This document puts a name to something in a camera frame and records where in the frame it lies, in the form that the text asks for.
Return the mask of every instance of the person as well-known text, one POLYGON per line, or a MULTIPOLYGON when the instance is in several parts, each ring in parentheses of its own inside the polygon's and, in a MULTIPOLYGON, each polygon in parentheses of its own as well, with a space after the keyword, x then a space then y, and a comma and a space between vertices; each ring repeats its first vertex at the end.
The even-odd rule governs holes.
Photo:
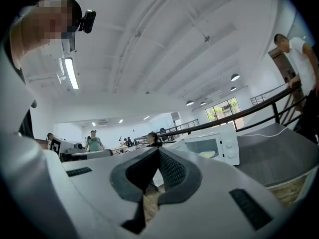
POLYGON ((50 149, 51 148, 51 144, 52 144, 52 140, 53 140, 53 134, 52 133, 48 133, 47 137, 48 137, 48 149, 50 149))
POLYGON ((123 140, 123 145, 126 145, 126 146, 129 145, 128 140, 126 138, 124 138, 124 140, 123 140))
POLYGON ((154 132, 148 134, 148 143, 147 147, 161 147, 163 145, 158 135, 154 132))
POLYGON ((297 66, 298 74, 289 81, 289 87, 296 82, 301 82, 303 93, 306 96, 303 116, 299 121, 301 127, 299 133, 317 144, 315 134, 319 135, 318 59, 311 46, 298 37, 289 40, 282 34, 276 34, 274 43, 281 51, 290 53, 297 66))
MULTIPOLYGON (((31 50, 47 45, 51 39, 66 38, 75 32, 82 10, 75 0, 40 0, 32 9, 12 24, 3 41, 4 50, 15 71, 25 83, 20 66, 22 57, 31 50)), ((34 138, 30 110, 19 133, 34 138)))
POLYGON ((131 138, 128 136, 128 147, 132 147, 134 144, 132 143, 131 138))
POLYGON ((89 147, 89 151, 98 151, 104 149, 104 146, 100 140, 100 138, 96 137, 95 130, 91 131, 91 136, 88 136, 85 144, 85 149, 87 150, 89 147))

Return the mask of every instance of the camera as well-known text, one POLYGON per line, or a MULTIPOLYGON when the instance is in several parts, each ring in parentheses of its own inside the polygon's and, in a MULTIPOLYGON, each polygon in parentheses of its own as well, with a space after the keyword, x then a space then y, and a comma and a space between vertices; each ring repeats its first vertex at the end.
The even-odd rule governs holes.
POLYGON ((95 20, 96 12, 93 10, 87 10, 84 17, 81 19, 79 31, 90 33, 92 31, 93 23, 95 20))

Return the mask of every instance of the recessed light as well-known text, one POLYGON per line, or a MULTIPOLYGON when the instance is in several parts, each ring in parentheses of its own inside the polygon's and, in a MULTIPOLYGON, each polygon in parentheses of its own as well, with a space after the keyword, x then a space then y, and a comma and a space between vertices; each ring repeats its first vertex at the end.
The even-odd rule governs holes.
POLYGON ((79 86, 75 78, 74 68, 73 68, 73 60, 72 58, 66 58, 64 60, 65 67, 69 75, 70 82, 72 84, 73 89, 78 90, 79 86))

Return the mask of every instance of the white t-shirt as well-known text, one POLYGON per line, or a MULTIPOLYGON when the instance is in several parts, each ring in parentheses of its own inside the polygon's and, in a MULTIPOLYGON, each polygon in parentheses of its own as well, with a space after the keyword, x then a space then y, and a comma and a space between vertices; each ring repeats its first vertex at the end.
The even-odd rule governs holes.
POLYGON ((300 75, 302 90, 307 96, 316 85, 315 72, 307 55, 303 53, 303 45, 305 42, 294 37, 289 41, 291 58, 296 64, 296 70, 300 75))

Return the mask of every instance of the seated person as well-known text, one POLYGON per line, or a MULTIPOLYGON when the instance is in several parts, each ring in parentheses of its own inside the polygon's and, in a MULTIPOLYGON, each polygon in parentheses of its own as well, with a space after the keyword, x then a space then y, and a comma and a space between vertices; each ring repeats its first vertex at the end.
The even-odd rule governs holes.
POLYGON ((88 136, 87 140, 86 140, 86 144, 85 144, 85 149, 88 149, 89 146, 89 151, 98 151, 101 149, 104 149, 104 146, 100 140, 100 138, 95 136, 96 132, 95 130, 91 131, 91 136, 88 136))
POLYGON ((53 134, 49 133, 47 137, 48 137, 48 149, 50 149, 52 144, 53 134))
POLYGON ((158 135, 154 132, 148 134, 148 142, 149 145, 147 147, 161 147, 163 145, 158 135))
POLYGON ((126 138, 124 138, 124 140, 123 140, 123 144, 122 145, 126 145, 126 146, 128 146, 129 145, 129 142, 128 142, 128 140, 126 139, 126 138))
POLYGON ((128 147, 132 147, 134 144, 132 143, 132 140, 130 139, 130 137, 128 137, 128 142, 129 142, 129 145, 128 147))

